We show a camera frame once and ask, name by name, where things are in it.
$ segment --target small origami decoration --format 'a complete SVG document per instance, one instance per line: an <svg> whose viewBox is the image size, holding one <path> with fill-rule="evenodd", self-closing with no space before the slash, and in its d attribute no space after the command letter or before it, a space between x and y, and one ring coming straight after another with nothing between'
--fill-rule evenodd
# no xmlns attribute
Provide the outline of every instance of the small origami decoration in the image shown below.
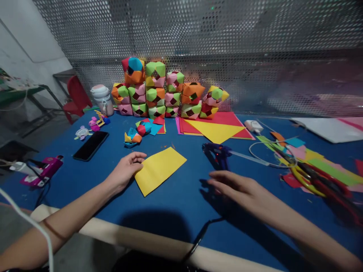
<svg viewBox="0 0 363 272"><path fill-rule="evenodd" d="M145 103L132 104L131 107L135 117L147 117L147 105Z"/></svg>
<svg viewBox="0 0 363 272"><path fill-rule="evenodd" d="M132 107L130 104L118 104L118 110L120 111L121 115L132 115Z"/></svg>
<svg viewBox="0 0 363 272"><path fill-rule="evenodd" d="M114 83L111 95L116 104L129 104L130 96L127 86L123 83Z"/></svg>
<svg viewBox="0 0 363 272"><path fill-rule="evenodd" d="M202 109L200 110L199 117L213 119L217 111L218 111L217 107L209 106L206 103L202 103Z"/></svg>
<svg viewBox="0 0 363 272"><path fill-rule="evenodd" d="M147 87L164 87L165 82L165 64L162 62L149 62L145 66L146 86Z"/></svg>
<svg viewBox="0 0 363 272"><path fill-rule="evenodd" d="M125 147L134 147L135 145L141 143L142 139L143 138L137 133L136 129L130 128L128 135L125 132Z"/></svg>
<svg viewBox="0 0 363 272"><path fill-rule="evenodd" d="M166 89L169 92L181 93L183 89L184 75L179 71L172 71L166 75Z"/></svg>
<svg viewBox="0 0 363 272"><path fill-rule="evenodd" d="M131 103L145 103L145 84L130 85L129 94Z"/></svg>
<svg viewBox="0 0 363 272"><path fill-rule="evenodd" d="M166 107L165 117L175 118L178 115L179 107Z"/></svg>
<svg viewBox="0 0 363 272"><path fill-rule="evenodd" d="M196 119L202 109L202 102L200 101L197 105L194 104L184 104L181 107L181 117Z"/></svg>
<svg viewBox="0 0 363 272"><path fill-rule="evenodd" d="M198 104L205 88L199 82L184 83L182 104Z"/></svg>
<svg viewBox="0 0 363 272"><path fill-rule="evenodd" d="M180 93L166 93L165 94L165 106L179 106L180 104Z"/></svg>
<svg viewBox="0 0 363 272"><path fill-rule="evenodd" d="M229 96L228 92L222 88L211 86L207 94L203 97L203 102L209 106L219 107Z"/></svg>
<svg viewBox="0 0 363 272"><path fill-rule="evenodd" d="M166 110L166 107L164 105L151 107L151 108L149 108L149 116L151 119L155 119L156 117L159 117L159 116L161 118L164 118L165 110Z"/></svg>
<svg viewBox="0 0 363 272"><path fill-rule="evenodd" d="M129 57L121 61L126 84L141 84L145 80L144 61Z"/></svg>
<svg viewBox="0 0 363 272"><path fill-rule="evenodd" d="M146 103L151 107L164 105L165 90L163 88L151 88L146 91Z"/></svg>

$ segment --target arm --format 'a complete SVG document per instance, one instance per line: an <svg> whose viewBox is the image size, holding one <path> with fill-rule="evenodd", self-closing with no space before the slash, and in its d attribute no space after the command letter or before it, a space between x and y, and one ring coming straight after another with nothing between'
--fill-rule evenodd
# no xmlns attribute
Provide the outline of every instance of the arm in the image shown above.
<svg viewBox="0 0 363 272"><path fill-rule="evenodd" d="M208 181L220 193L291 238L325 256L341 271L363 271L362 262L324 231L291 209L255 180L228 171L210 173Z"/></svg>
<svg viewBox="0 0 363 272"><path fill-rule="evenodd" d="M143 167L140 163L144 161L144 157L144 153L133 152L122 158L104 182L40 223L52 240L53 253L81 229L111 197L125 189L131 176ZM37 229L32 228L0 256L0 271L11 268L34 269L47 260L47 242Z"/></svg>

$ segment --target perforated metal sheet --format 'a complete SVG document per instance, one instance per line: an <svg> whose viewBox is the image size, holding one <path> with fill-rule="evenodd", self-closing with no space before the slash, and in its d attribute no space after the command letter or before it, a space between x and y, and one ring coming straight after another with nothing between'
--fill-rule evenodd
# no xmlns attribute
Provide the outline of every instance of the perforated metal sheet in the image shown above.
<svg viewBox="0 0 363 272"><path fill-rule="evenodd" d="M33 0L86 90L161 60L220 110L363 116L363 8L349 0Z"/></svg>

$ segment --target person's right hand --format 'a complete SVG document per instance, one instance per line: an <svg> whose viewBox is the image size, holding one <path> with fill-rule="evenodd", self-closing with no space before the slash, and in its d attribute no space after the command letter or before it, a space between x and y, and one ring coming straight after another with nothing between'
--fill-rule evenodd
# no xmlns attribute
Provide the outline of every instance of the person's right hand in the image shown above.
<svg viewBox="0 0 363 272"><path fill-rule="evenodd" d="M209 175L212 179L208 180L208 184L276 229L289 232L289 223L303 218L251 178L229 171L215 171Z"/></svg>

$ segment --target red chair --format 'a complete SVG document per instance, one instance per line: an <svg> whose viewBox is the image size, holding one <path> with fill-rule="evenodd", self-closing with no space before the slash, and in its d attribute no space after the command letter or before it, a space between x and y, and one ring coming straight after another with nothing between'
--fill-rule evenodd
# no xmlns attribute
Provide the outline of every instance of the red chair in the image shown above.
<svg viewBox="0 0 363 272"><path fill-rule="evenodd" d="M73 76L68 80L67 88L73 101L65 104L63 106L63 111L68 122L73 124L71 114L76 114L78 116L84 115L82 110L87 107L87 105L92 107L92 103L77 76Z"/></svg>

